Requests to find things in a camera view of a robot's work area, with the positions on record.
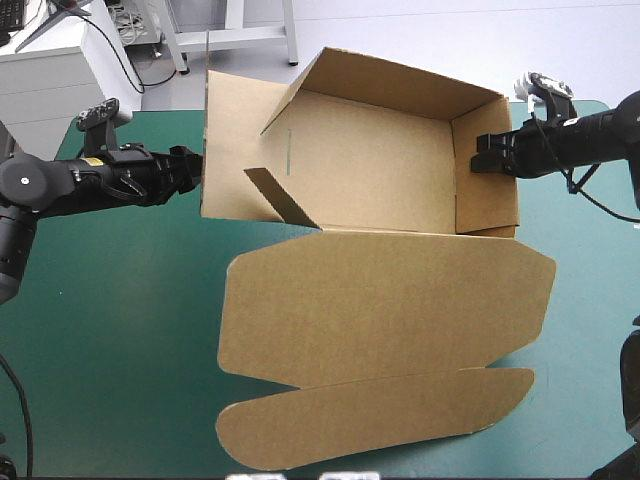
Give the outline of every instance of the white drawer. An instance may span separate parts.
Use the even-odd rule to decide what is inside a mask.
[[[0,95],[0,121],[14,123],[73,117],[104,100],[97,84]]]
[[[0,62],[0,95],[96,83],[82,53]]]

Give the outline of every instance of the cable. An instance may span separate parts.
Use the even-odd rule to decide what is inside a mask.
[[[64,9],[64,7],[62,5],[60,5],[60,3],[58,2],[58,0],[50,0],[56,7],[60,8],[60,9]],[[95,28],[98,32],[100,32],[100,34],[104,37],[104,39],[107,41],[107,43],[109,44],[109,47],[111,47],[111,50],[113,51],[114,55],[116,56],[116,58],[118,59],[118,63],[120,64],[120,68],[122,69],[122,71],[124,72],[125,76],[127,77],[127,80],[129,81],[129,84],[131,85],[131,87],[133,87],[133,89],[138,92],[139,94],[144,94],[146,92],[145,87],[155,87],[158,85],[162,85],[164,83],[167,83],[169,80],[171,80],[177,73],[177,70],[174,70],[173,73],[166,79],[160,81],[160,82],[155,82],[155,83],[144,83],[142,81],[142,79],[140,78],[140,74],[138,73],[138,70],[136,69],[135,65],[133,65],[133,63],[131,63],[131,67],[133,68],[133,72],[136,75],[136,78],[138,79],[138,85],[136,85],[133,80],[131,79],[131,76],[129,75],[129,72],[127,71],[126,67],[124,66],[124,63],[122,62],[122,59],[120,58],[120,55],[118,54],[118,51],[116,50],[116,47],[113,45],[113,43],[111,42],[111,40],[109,39],[109,37],[107,36],[106,33],[104,33],[104,30],[102,30],[98,25],[96,25],[94,22],[92,22],[91,20],[89,20],[88,18],[83,17],[82,15],[78,15],[77,13],[75,13],[73,10],[67,10],[68,13],[70,13],[71,15],[74,15],[80,19],[82,19],[83,21],[87,22],[89,25],[91,25],[93,28]]]
[[[545,148],[547,150],[549,150],[549,153],[551,154],[551,158],[553,159],[554,163],[558,167],[560,173],[562,173],[562,175],[564,176],[565,180],[567,181],[567,188],[569,189],[569,193],[579,193],[584,198],[586,198],[589,202],[591,202],[593,205],[598,207],[600,210],[602,210],[603,212],[608,213],[609,215],[611,215],[614,218],[617,218],[618,220],[622,220],[623,222],[629,222],[629,223],[640,223],[640,218],[627,217],[626,215],[622,215],[620,213],[614,212],[609,207],[607,207],[606,205],[604,205],[603,203],[599,202],[594,197],[589,195],[587,192],[585,192],[582,189],[582,185],[584,185],[586,180],[585,180],[585,182],[580,181],[580,182],[578,182],[578,184],[576,184],[573,181],[573,178],[571,178],[571,175],[567,171],[565,171],[564,165],[562,165],[562,163],[560,162],[560,159],[556,155],[556,153],[555,153],[555,151],[553,149],[553,146],[551,145],[551,142],[549,141],[549,138],[547,137],[547,134],[544,133],[544,130],[540,126],[540,120],[538,120],[538,117],[536,117],[536,114],[534,112],[531,112],[531,118],[533,119],[533,122],[535,123],[536,128],[538,129],[538,132],[540,133],[540,136],[542,137],[542,140],[544,141]]]
[[[20,399],[20,408],[22,409],[22,418],[24,420],[24,430],[27,437],[27,480],[31,480],[33,477],[33,430],[31,428],[31,415],[29,414],[29,406],[27,404],[27,395],[24,393],[24,388],[18,379],[18,376],[9,366],[9,362],[0,354],[0,366],[11,380],[11,383],[18,392],[18,398]]]
[[[24,24],[23,28],[27,28],[29,25],[31,25],[33,23],[33,21],[36,18],[38,18],[40,16],[40,9],[42,8],[42,5],[44,5],[44,0],[40,0],[40,4],[38,5],[38,10],[36,10],[35,15],[33,17],[31,17],[27,23]]]
[[[133,67],[133,69],[134,69],[134,70],[136,69],[136,66],[135,66],[133,63],[131,63],[131,66]],[[164,84],[164,83],[167,83],[169,80],[171,80],[173,77],[175,77],[175,76],[176,76],[176,73],[178,73],[178,70],[174,70],[174,71],[173,71],[173,73],[172,73],[169,77],[165,78],[164,80],[162,80],[162,81],[160,81],[160,82],[155,82],[155,83],[141,83],[141,85],[142,85],[143,87],[157,87],[158,85],[162,85],[162,84]]]

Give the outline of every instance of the green table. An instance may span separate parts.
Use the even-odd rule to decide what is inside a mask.
[[[605,108],[579,107],[583,114]],[[519,125],[524,107],[513,111]],[[119,129],[119,140],[201,152],[203,120],[201,111],[138,113]],[[70,129],[59,158],[73,156],[80,143]],[[590,187],[630,211],[623,162],[602,168]],[[527,399],[472,436],[291,475],[373,469],[387,476],[579,476],[630,445],[617,363],[640,313],[632,298],[640,232],[567,195],[559,175],[521,182],[520,197],[519,239],[558,261],[540,340],[500,362],[536,369]],[[201,219],[199,199],[197,190],[164,207],[41,222],[22,292],[0,307],[0,349],[29,395],[36,475],[219,477],[247,470],[220,447],[215,418],[229,403],[285,387],[218,368],[225,271],[242,252],[310,230]],[[0,431],[9,439],[1,450],[22,469],[21,417],[4,377]]]

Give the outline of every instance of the folded cardboard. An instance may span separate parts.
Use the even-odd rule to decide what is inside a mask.
[[[234,458],[470,433],[523,398],[531,372],[479,368],[535,339],[554,275],[512,238],[514,179],[469,171],[506,98],[324,49],[291,86],[209,72],[207,102],[202,214],[319,229],[229,269],[220,365],[303,387],[221,413]]]
[[[490,90],[324,49],[290,87],[209,72],[206,217],[281,221],[267,168],[319,226],[469,233],[518,222],[513,178],[472,175],[476,137],[509,130]]]
[[[532,383],[531,370],[501,368],[350,382],[231,405],[216,429],[242,464],[286,470],[482,430],[507,415]]]
[[[233,261],[218,362],[297,387],[484,367],[536,339],[554,271],[510,239],[308,235]]]

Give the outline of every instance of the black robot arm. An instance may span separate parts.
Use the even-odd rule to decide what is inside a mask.
[[[563,172],[569,192],[578,193],[600,164],[627,159],[640,209],[640,91],[615,109],[580,118],[571,102],[571,90],[548,77],[530,73],[516,92],[519,98],[526,93],[544,103],[547,120],[533,116],[518,130],[478,137],[478,154],[471,159],[473,172],[520,178]],[[573,169],[585,165],[592,166],[589,175],[574,182]]]
[[[0,304],[18,293],[39,219],[162,205],[200,183],[202,156],[186,147],[156,153],[118,146],[115,128],[125,121],[118,100],[107,100],[78,117],[85,132],[78,158],[47,162],[16,153],[0,162]]]

